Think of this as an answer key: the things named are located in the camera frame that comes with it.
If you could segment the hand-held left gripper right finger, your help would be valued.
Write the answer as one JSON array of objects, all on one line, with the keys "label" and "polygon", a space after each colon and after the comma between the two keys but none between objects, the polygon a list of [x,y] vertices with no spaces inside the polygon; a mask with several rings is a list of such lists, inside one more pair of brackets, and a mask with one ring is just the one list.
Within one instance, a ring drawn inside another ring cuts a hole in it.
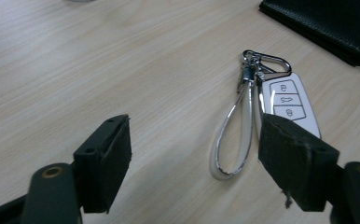
[{"label": "hand-held left gripper right finger", "polygon": [[258,158],[284,194],[308,212],[321,212],[327,201],[328,179],[339,151],[290,119],[265,114]]}]

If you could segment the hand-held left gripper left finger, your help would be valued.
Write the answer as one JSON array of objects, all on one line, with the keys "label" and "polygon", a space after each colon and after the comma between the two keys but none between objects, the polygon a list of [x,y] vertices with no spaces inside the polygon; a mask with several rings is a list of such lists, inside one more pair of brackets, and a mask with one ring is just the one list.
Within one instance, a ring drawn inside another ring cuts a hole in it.
[{"label": "hand-held left gripper left finger", "polygon": [[130,118],[104,121],[74,152],[76,191],[85,213],[108,213],[132,159]]}]

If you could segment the white car key with strap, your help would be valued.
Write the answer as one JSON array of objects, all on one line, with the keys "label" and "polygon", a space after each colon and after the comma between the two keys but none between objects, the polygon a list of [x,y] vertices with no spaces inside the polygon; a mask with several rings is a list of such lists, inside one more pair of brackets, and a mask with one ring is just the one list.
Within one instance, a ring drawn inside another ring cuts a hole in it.
[{"label": "white car key with strap", "polygon": [[[290,119],[314,136],[321,136],[308,94],[288,61],[248,49],[242,53],[241,62],[237,99],[218,131],[210,154],[210,173],[221,181],[241,172],[253,135],[261,133],[265,114]],[[241,113],[240,148],[235,166],[229,169],[221,163],[221,145],[236,112]]]}]

